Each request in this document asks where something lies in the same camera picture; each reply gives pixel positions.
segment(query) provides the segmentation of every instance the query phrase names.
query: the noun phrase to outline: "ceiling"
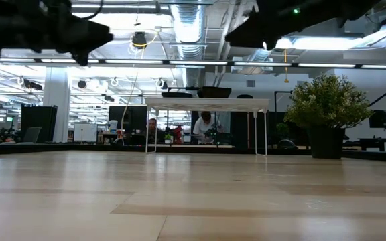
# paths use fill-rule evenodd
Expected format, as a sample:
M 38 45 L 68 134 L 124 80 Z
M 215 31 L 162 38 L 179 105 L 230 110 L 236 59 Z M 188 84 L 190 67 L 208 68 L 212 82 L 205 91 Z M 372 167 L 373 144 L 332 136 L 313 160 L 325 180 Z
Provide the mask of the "ceiling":
M 92 5 L 96 7 L 99 2 L 96 0 L 73 1 L 74 9 L 82 9 Z M 162 14 L 142 14 L 143 9 L 138 6 L 153 7 L 155 2 L 147 1 L 111 1 L 106 0 L 105 13 L 97 15 L 92 21 L 108 25 L 114 35 L 114 41 L 90 53 L 91 59 L 179 59 L 180 45 L 174 31 L 174 20 L 171 15 L 166 15 L 168 6 L 162 4 Z M 115 4 L 123 4 L 124 10 L 114 7 Z M 248 48 L 231 48 L 223 39 L 228 31 L 236 28 L 247 18 L 247 12 L 254 6 L 254 1 L 233 0 L 217 1 L 213 5 L 207 5 L 204 18 L 204 37 L 196 46 L 203 46 L 203 60 L 247 60 L 255 52 Z M 133 10 L 126 13 L 126 6 Z M 79 17 L 85 17 L 92 13 L 76 13 Z M 305 36 L 333 36 L 346 37 L 355 35 L 357 38 L 368 36 L 376 31 L 377 22 L 386 18 L 386 0 L 382 1 L 376 8 L 369 12 L 367 17 L 362 17 L 357 21 L 349 21 L 343 29 L 337 29 L 334 21 L 327 21 L 320 25 L 305 29 L 302 33 L 292 33 L 291 38 L 296 39 Z M 137 31 L 145 32 L 149 44 L 140 52 L 131 47 L 131 37 Z M 3 50 L 4 58 L 39 58 L 39 59 L 68 59 L 69 54 L 59 54 L 54 50 L 46 50 L 42 53 L 35 53 L 31 50 Z M 315 62 L 315 63 L 365 63 L 365 64 L 386 64 L 385 48 L 357 48 L 351 50 L 301 50 L 290 48 L 286 51 L 270 52 L 267 61 L 274 62 Z M 35 82 L 46 87 L 46 63 L 31 64 L 10 64 L 0 63 L 0 113 L 19 114 L 20 104 L 40 104 L 42 103 L 43 92 L 28 90 L 21 84 L 22 78 Z M 71 119 L 72 121 L 86 120 L 104 123 L 107 120 L 108 106 L 112 104 L 126 104 L 132 92 L 133 97 L 130 104 L 141 104 L 142 97 L 157 96 L 162 90 L 160 85 L 166 82 L 169 87 L 183 87 L 182 68 L 136 68 L 136 67 L 80 67 L 71 64 L 68 75 L 72 79 L 71 97 Z M 247 74 L 236 74 L 231 68 L 219 68 L 218 76 L 222 76 L 220 81 L 216 80 L 216 68 L 206 67 L 204 77 L 205 85 L 217 85 L 229 87 L 234 93 L 248 92 L 273 92 L 274 90 L 292 89 L 297 81 L 310 80 L 322 71 L 313 68 L 272 68 L 251 69 Z M 246 80 L 255 80 L 254 88 L 246 88 Z M 88 87 L 83 89 L 78 87 L 79 81 L 86 81 Z M 357 78 L 353 78 L 357 84 L 362 84 Z M 107 93 L 112 96 L 114 101 L 107 101 L 100 93 Z

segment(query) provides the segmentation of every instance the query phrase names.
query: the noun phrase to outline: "green plant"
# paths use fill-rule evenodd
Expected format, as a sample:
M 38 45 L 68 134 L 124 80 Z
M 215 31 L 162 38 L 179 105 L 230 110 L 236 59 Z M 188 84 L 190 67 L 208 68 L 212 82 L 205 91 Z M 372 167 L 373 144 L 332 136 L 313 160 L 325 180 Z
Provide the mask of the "green plant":
M 278 123 L 276 125 L 276 131 L 280 139 L 286 139 L 290 135 L 290 128 L 285 123 Z
M 349 128 L 369 118 L 366 93 L 356 90 L 346 76 L 316 77 L 294 88 L 285 121 L 299 127 Z

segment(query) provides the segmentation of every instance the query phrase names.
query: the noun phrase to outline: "white column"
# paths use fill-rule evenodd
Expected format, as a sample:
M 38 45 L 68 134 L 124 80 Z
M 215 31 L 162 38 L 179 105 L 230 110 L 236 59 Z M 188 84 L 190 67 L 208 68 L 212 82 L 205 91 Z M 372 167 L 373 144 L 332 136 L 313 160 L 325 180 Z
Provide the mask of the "white column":
M 68 141 L 71 83 L 66 68 L 47 68 L 43 106 L 58 107 L 53 134 L 54 142 Z

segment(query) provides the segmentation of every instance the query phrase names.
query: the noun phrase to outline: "computer monitor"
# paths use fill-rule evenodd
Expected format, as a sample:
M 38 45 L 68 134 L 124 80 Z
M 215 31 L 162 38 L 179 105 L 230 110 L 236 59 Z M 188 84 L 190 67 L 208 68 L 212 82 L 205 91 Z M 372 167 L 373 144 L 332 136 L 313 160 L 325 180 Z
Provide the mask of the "computer monitor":
M 370 128 L 386 128 L 386 112 L 385 110 L 374 110 L 369 118 Z

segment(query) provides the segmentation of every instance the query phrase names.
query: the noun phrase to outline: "light wood floor panel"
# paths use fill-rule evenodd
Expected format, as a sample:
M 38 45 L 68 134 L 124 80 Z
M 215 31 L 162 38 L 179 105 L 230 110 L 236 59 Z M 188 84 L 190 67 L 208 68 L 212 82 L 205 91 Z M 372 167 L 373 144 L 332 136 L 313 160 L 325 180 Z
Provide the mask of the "light wood floor panel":
M 0 240 L 386 241 L 386 163 L 0 155 Z

